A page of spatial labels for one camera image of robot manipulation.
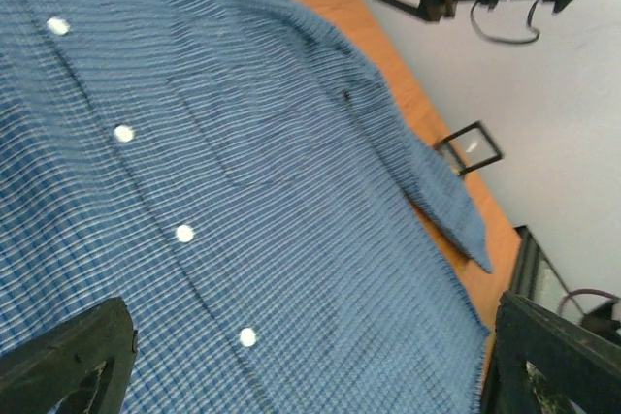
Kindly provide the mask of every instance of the button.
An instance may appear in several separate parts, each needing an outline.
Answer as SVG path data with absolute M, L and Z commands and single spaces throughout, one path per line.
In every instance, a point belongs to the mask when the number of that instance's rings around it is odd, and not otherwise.
M 71 29 L 69 23 L 64 18 L 60 18 L 58 16 L 50 18 L 46 25 L 48 26 L 49 31 L 54 33 L 56 36 L 64 36 Z
M 240 343 L 243 347 L 249 348 L 256 343 L 256 333 L 250 327 L 246 327 L 240 332 Z
M 179 225 L 175 230 L 175 236 L 181 242 L 191 242 L 194 239 L 194 230 L 189 225 Z
M 114 128 L 114 135 L 120 143 L 129 143 L 134 139 L 134 129 L 127 125 L 118 125 Z

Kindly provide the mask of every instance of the table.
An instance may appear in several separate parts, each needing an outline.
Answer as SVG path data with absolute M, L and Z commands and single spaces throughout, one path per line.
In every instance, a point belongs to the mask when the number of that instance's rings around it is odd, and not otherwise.
M 423 141 L 434 144 L 450 133 L 363 0 L 299 1 L 335 23 L 377 64 L 408 125 Z M 481 178 L 471 174 L 465 182 L 487 225 L 493 274 L 486 274 L 473 261 L 469 261 L 420 211 L 417 213 L 470 293 L 482 321 L 493 328 L 500 296 L 508 288 L 515 266 L 520 239 Z M 488 357 L 492 342 L 493 338 L 490 338 Z

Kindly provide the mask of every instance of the fabric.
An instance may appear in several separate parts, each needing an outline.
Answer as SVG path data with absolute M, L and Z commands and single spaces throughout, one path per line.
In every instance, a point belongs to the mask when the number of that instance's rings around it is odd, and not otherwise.
M 409 200 L 489 270 L 483 223 L 302 5 L 0 0 L 0 103 L 2 354 L 121 296 L 124 412 L 476 412 L 488 333 Z

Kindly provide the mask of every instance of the shirt sleeve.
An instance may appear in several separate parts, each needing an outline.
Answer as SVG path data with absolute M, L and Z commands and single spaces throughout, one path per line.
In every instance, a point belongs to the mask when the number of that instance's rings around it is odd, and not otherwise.
M 379 69 L 334 25 L 295 0 L 220 0 L 276 18 L 297 32 L 292 47 L 351 117 L 406 195 L 488 272 L 485 225 L 462 180 L 414 135 Z

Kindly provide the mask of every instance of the white wall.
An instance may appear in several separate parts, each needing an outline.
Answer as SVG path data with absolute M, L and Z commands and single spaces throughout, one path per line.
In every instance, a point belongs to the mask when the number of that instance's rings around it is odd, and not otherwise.
M 482 175 L 513 224 L 571 288 L 621 295 L 621 0 L 539 6 L 541 39 L 522 48 L 480 40 L 470 4 L 426 25 L 366 1 L 449 127 L 482 119 L 498 140 L 506 160 Z M 481 9 L 481 27 L 524 34 L 530 3 Z

